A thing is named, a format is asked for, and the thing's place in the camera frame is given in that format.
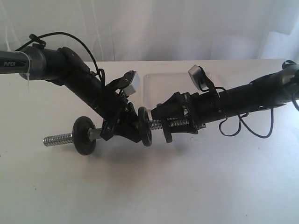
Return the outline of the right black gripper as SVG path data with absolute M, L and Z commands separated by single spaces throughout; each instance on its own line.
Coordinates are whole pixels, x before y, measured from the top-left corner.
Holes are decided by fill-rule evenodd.
M 151 110 L 151 117 L 163 120 L 167 133 L 198 134 L 206 124 L 224 119 L 219 95 L 175 92 L 168 100 Z

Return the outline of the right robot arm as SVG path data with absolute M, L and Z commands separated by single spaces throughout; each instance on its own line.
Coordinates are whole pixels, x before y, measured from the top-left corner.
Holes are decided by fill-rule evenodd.
M 203 93 L 174 93 L 151 111 L 152 130 L 197 133 L 207 123 L 270 110 L 299 98 L 299 66 L 293 61 L 284 62 L 276 73 L 228 90 L 216 87 L 200 66 L 194 65 L 188 73 Z

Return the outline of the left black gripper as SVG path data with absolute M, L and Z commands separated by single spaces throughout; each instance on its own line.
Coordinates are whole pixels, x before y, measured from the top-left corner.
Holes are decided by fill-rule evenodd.
M 122 84 L 96 84 L 93 87 L 93 110 L 103 118 L 100 136 L 105 141 L 116 135 L 135 143 L 141 141 L 137 128 L 138 117 L 134 106 L 128 103 Z

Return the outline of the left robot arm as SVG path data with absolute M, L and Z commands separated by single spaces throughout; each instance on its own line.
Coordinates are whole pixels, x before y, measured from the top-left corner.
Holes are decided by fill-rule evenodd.
M 21 51 L 2 51 L 0 72 L 64 85 L 103 118 L 100 135 L 104 140 L 119 135 L 136 143 L 141 141 L 137 114 L 128 101 L 138 87 L 139 76 L 134 70 L 105 85 L 68 47 L 57 50 L 26 47 Z

